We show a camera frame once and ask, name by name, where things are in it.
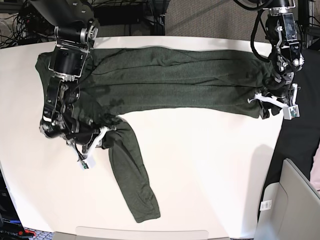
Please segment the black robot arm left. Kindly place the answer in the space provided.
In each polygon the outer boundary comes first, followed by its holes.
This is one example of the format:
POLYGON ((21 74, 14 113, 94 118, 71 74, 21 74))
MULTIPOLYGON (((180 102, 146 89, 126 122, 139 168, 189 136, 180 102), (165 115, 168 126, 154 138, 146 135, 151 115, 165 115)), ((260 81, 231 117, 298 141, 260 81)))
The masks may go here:
POLYGON ((260 116, 267 119, 270 114, 283 112, 286 120, 300 116, 299 106, 296 103, 298 84, 293 82, 295 74, 304 65, 301 43, 294 14, 291 10, 296 6, 293 0, 253 0, 252 6, 240 2, 235 3, 247 11, 257 13, 253 30, 250 35, 252 53, 262 62, 271 63, 270 76, 263 80, 263 87, 255 93, 248 102, 258 102, 260 116), (265 57, 255 48, 255 37, 258 27, 261 26, 265 38, 271 44, 271 52, 265 57))

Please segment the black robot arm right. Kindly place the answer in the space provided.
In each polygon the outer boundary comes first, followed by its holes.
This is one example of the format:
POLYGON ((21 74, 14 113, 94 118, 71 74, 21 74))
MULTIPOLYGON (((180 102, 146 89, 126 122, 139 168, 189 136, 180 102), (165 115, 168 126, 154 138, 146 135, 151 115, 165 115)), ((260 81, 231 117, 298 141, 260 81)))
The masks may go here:
POLYGON ((54 26, 56 39, 40 130, 48 138, 64 138, 74 148, 80 145, 85 152, 102 131, 92 120, 80 122, 74 103, 80 98, 86 61, 93 58, 99 22, 86 0, 32 0, 31 4, 54 26))

